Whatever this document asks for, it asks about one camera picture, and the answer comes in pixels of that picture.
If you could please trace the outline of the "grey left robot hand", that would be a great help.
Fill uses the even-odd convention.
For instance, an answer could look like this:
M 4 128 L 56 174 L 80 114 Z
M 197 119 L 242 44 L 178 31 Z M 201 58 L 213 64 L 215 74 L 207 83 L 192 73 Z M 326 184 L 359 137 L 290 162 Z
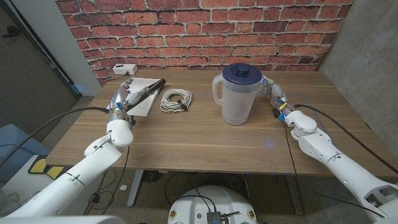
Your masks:
M 122 82 L 107 106 L 111 114 L 109 120 L 122 119 L 132 123 L 134 116 L 148 116 L 157 93 L 156 90 L 150 90 L 150 86 L 156 81 L 129 78 Z

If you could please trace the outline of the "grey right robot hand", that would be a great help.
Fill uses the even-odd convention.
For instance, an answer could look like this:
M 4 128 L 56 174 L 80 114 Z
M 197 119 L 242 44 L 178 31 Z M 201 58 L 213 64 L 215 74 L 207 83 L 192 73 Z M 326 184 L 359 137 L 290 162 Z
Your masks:
M 262 76 L 261 89 L 259 91 L 270 99 L 270 103 L 274 107 L 272 110 L 274 118 L 279 119 L 281 122 L 285 121 L 289 113 L 295 111 L 295 107 L 288 100 L 280 85 L 271 78 L 265 75 Z

